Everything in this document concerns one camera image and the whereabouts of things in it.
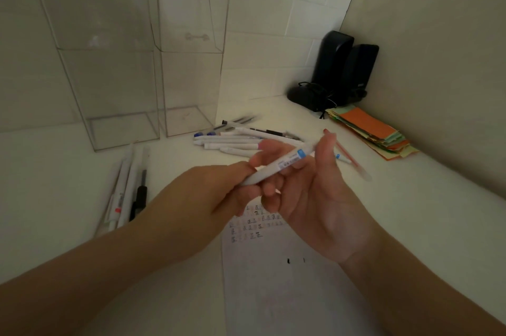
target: desk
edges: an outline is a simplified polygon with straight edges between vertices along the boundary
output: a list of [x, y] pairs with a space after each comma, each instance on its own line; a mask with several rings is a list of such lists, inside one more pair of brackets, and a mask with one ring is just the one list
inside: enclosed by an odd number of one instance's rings
[[[367, 169], [366, 182], [339, 163], [376, 220], [434, 272], [506, 322], [506, 201], [425, 154], [387, 162], [331, 120], [283, 96], [226, 103], [218, 119], [262, 114], [257, 126], [307, 139], [324, 128]], [[240, 160], [191, 144], [192, 135], [151, 142], [150, 198], [196, 165]], [[94, 209], [125, 148], [93, 153], [82, 124], [0, 134], [0, 281], [90, 239]], [[145, 278], [112, 301], [82, 335], [224, 335], [221, 244]]]

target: hand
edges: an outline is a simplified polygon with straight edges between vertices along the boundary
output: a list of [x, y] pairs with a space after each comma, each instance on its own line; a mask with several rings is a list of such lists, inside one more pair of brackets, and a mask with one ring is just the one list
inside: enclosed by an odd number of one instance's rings
[[237, 187], [253, 173], [255, 169], [245, 161], [194, 167], [166, 186], [132, 226], [162, 264], [187, 259], [260, 196], [259, 186]]
[[[335, 134], [318, 143], [307, 156], [261, 183], [262, 204], [279, 212], [302, 240], [321, 255], [344, 263], [373, 241], [378, 224], [343, 180], [333, 148]], [[250, 159], [253, 167], [268, 165], [293, 149], [263, 140], [262, 152]]]

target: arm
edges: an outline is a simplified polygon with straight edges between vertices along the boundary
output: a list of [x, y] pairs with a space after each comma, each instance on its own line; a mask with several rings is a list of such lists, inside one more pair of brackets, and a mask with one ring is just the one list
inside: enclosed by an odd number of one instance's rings
[[211, 242], [260, 195], [235, 188], [254, 171], [245, 162], [192, 168], [130, 224], [0, 285], [0, 334], [73, 333], [130, 285]]
[[[280, 212], [313, 249], [338, 262], [393, 335], [506, 334], [506, 327], [443, 282], [383, 230], [346, 185], [335, 135], [262, 183], [262, 203]], [[293, 147], [262, 141], [250, 160], [267, 165]]]

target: wall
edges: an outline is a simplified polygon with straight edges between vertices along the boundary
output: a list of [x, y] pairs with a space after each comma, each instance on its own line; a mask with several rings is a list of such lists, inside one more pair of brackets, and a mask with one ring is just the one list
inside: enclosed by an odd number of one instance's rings
[[[321, 39], [339, 29], [349, 3], [230, 0], [220, 101], [281, 95], [309, 80]], [[1, 7], [0, 60], [16, 67], [0, 66], [0, 131], [78, 120], [38, 0]]]
[[381, 47], [362, 106], [506, 197], [506, 0], [353, 0], [342, 31]]

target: person's left hand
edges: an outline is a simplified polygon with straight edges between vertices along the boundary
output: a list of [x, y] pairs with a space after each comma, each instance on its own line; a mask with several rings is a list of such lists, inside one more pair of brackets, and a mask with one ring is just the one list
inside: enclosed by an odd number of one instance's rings
[[234, 215], [261, 195], [238, 187], [255, 169], [247, 162], [193, 167], [166, 186], [130, 224], [162, 264], [203, 250]]

